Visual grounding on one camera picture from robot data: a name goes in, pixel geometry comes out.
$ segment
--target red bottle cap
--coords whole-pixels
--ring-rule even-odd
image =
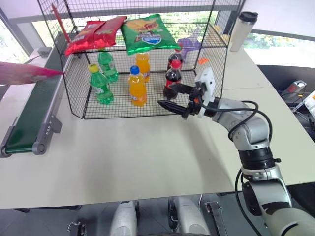
[[[182,50],[182,48],[183,48],[183,45],[182,45],[181,43],[179,43],[178,46],[180,46],[181,49],[177,49],[177,48],[176,48],[176,49],[175,49],[176,52],[180,52],[180,51]]]
[[[181,65],[182,65],[182,63],[181,63],[180,60],[173,60],[172,63],[171,63],[171,66],[172,66],[174,69],[180,68]]]

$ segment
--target green chip bag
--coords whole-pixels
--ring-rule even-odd
[[[126,21],[122,26],[127,54],[143,53],[154,48],[177,48],[159,14]]]

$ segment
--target metal wire frame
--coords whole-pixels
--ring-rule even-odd
[[[176,6],[162,6],[162,2],[169,2],[167,0],[158,1],[159,4],[151,4],[151,1],[141,2],[150,3],[145,7],[126,9],[126,6],[120,6],[121,2],[119,0],[114,0],[111,1],[111,4],[118,4],[118,6],[120,6],[119,9],[100,10],[107,4],[101,0],[38,0],[50,35],[61,57],[63,70],[65,72],[64,82],[66,92],[71,112],[75,116],[93,119],[170,115],[168,111],[160,108],[156,101],[163,99],[161,94],[165,75],[164,67],[166,67],[166,60],[171,51],[163,49],[150,52],[151,62],[155,61],[155,63],[151,63],[151,73],[154,79],[152,79],[152,81],[154,81],[154,83],[148,85],[148,103],[145,107],[141,109],[135,108],[129,101],[128,89],[126,89],[126,74],[128,74],[130,66],[134,64],[134,59],[126,56],[126,47],[122,41],[122,35],[119,30],[116,39],[117,46],[107,48],[107,51],[111,52],[115,59],[114,61],[116,63],[118,62],[116,67],[120,73],[121,81],[111,85],[115,96],[114,104],[112,106],[101,105],[97,102],[95,95],[91,91],[88,79],[89,73],[87,70],[88,64],[97,63],[98,51],[89,50],[84,53],[84,55],[82,55],[82,53],[76,53],[69,58],[64,56],[63,52],[67,44],[65,40],[63,40],[64,43],[61,43],[63,37],[62,34],[60,34],[61,29],[55,20],[55,16],[51,14],[49,10],[52,3],[57,5],[66,31],[70,33],[72,37],[82,29],[82,26],[87,20],[96,20],[97,18],[95,19],[95,16],[100,20],[106,20],[117,15],[127,14],[129,19],[136,19],[146,16],[146,13],[156,13],[156,11],[162,13],[162,16],[163,14],[167,15],[170,10],[178,13],[174,14],[174,16],[183,15],[182,18],[176,18],[177,22],[164,20],[166,26],[176,25],[178,28],[186,28],[186,34],[191,34],[190,37],[194,36],[196,40],[199,39],[199,42],[201,41],[198,47],[185,47],[186,50],[196,50],[190,52],[190,58],[186,60],[183,66],[183,83],[193,85],[193,79],[196,74],[204,68],[211,66],[217,82],[215,95],[221,97],[227,47],[229,44],[229,37],[222,35],[226,32],[231,32],[237,16],[237,14],[235,14],[233,17],[232,13],[238,12],[241,0],[192,0],[190,2],[195,4],[189,7],[187,5],[179,6],[180,3],[187,2],[187,0],[172,1],[172,4],[175,2]],[[138,4],[139,0],[134,0],[133,3]],[[207,19],[193,19],[190,17],[190,15],[193,14],[191,14],[188,9],[192,11],[198,11],[200,9],[203,11],[207,10],[209,11],[209,15]],[[218,12],[220,17],[212,14],[215,10],[221,10]],[[174,32],[171,33],[175,39],[178,39],[178,36],[180,36]],[[200,63],[199,60],[202,58],[208,61]],[[179,96],[175,102],[185,105],[187,98]]]

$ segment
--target wire mesh cage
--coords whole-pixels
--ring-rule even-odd
[[[167,60],[171,49],[150,51],[150,81],[146,83],[147,103],[133,106],[129,95],[128,74],[135,64],[135,56],[128,56],[120,29],[116,45],[106,48],[114,58],[119,81],[110,84],[114,101],[100,104],[90,86],[88,65],[97,64],[98,50],[88,50],[65,56],[67,41],[52,11],[56,7],[64,30],[73,39],[87,21],[107,21],[126,15],[128,20],[160,14],[176,42],[183,43],[185,60],[182,83],[194,86],[194,78],[207,67],[212,67],[216,87],[215,96],[221,97],[227,47],[242,0],[37,0],[57,48],[64,71],[64,83],[71,112],[80,118],[126,118],[170,115],[157,103],[164,100],[163,89]],[[174,102],[186,106],[188,96],[179,94]]]

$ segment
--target white table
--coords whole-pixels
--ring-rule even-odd
[[[11,86],[0,102],[1,138],[29,92],[23,86]],[[280,167],[286,184],[315,180],[315,144],[243,50],[228,55],[223,96],[256,101],[270,117],[274,127],[271,150],[283,161]],[[0,159],[0,208],[234,190],[241,166],[238,152],[227,131],[210,118],[81,120],[70,113],[66,97],[57,116],[62,131],[53,135],[45,155],[25,153]]]

